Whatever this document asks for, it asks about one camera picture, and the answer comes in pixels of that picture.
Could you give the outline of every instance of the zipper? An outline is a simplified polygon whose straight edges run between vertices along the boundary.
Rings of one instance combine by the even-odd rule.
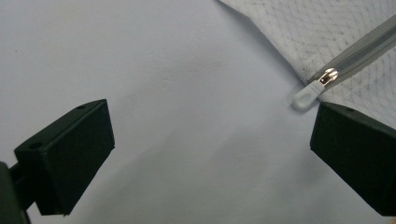
[[[309,85],[294,95],[292,105],[305,110],[324,92],[353,77],[361,69],[396,46],[396,16],[375,28],[329,62],[308,80]]]

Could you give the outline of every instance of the zipper slider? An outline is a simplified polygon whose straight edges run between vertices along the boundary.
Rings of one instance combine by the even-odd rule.
[[[305,110],[323,93],[325,87],[330,82],[336,80],[338,72],[335,68],[327,69],[324,74],[314,80],[297,94],[294,95],[292,105],[298,110]]]

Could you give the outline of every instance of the white table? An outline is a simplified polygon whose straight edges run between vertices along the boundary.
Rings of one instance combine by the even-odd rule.
[[[107,98],[116,148],[69,217],[33,223],[386,223],[309,149],[318,104],[216,0],[2,1],[0,160]]]

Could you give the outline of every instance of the screw hole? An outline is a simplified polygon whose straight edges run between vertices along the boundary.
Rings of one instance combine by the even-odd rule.
[[[36,142],[36,143],[33,143],[32,145],[30,145],[29,148],[30,149],[36,149],[36,148],[41,147],[41,146],[43,146],[43,143]]]

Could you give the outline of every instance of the quilted fabric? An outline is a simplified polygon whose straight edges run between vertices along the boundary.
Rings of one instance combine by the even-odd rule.
[[[396,14],[394,0],[220,0],[246,16],[306,83]]]
[[[320,99],[354,108],[396,129],[396,47]]]

